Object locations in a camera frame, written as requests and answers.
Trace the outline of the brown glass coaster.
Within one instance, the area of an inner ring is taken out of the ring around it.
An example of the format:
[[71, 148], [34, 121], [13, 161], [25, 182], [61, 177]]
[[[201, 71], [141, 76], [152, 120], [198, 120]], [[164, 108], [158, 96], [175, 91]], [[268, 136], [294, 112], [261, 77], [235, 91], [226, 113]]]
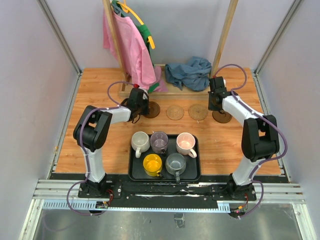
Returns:
[[145, 118], [153, 119], [156, 118], [161, 112], [161, 108], [158, 103], [154, 101], [149, 102], [149, 113], [144, 115]]

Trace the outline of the dark wooden coaster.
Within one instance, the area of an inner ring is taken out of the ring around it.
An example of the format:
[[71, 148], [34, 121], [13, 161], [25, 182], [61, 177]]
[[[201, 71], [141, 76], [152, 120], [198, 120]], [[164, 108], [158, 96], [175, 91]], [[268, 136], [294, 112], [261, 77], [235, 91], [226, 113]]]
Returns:
[[231, 114], [224, 110], [214, 110], [212, 111], [212, 117], [213, 119], [221, 124], [226, 124], [231, 121], [233, 118]]

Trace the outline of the woven rattan coaster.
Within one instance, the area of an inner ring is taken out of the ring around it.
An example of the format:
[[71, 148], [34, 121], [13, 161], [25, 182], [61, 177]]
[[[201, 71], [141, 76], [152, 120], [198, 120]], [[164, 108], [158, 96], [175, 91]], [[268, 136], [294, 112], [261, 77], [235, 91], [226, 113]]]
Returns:
[[208, 116], [208, 109], [202, 104], [193, 104], [189, 107], [188, 114], [193, 120], [201, 121]]

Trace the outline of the light woven coaster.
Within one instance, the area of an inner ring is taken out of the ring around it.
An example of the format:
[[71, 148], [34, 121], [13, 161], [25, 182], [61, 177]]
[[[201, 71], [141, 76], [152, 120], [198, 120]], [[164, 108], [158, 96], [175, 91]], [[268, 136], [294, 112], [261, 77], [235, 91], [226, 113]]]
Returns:
[[179, 105], [171, 105], [166, 110], [166, 115], [169, 119], [177, 121], [184, 116], [184, 109]]

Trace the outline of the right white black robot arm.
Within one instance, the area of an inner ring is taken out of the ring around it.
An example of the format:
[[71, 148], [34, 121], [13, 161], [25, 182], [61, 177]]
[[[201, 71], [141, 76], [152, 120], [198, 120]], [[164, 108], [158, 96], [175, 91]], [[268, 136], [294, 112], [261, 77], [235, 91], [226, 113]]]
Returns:
[[279, 152], [279, 135], [274, 127], [277, 120], [273, 115], [264, 115], [232, 91], [228, 91], [223, 77], [209, 79], [208, 109], [213, 119], [226, 124], [231, 119], [242, 126], [241, 150], [243, 158], [237, 169], [230, 174], [226, 194], [232, 200], [238, 200], [251, 193], [252, 180], [259, 164]]

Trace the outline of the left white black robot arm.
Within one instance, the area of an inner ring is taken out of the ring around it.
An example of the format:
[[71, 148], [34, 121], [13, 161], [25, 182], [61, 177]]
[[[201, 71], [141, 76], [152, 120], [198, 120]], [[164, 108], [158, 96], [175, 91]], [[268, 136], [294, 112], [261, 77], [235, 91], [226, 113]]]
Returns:
[[115, 107], [95, 107], [88, 105], [73, 131], [73, 138], [85, 160], [85, 180], [80, 183], [80, 198], [102, 198], [112, 186], [107, 183], [103, 167], [102, 148], [107, 140], [110, 125], [134, 122], [136, 117], [149, 114], [148, 91], [135, 86], [129, 97]]

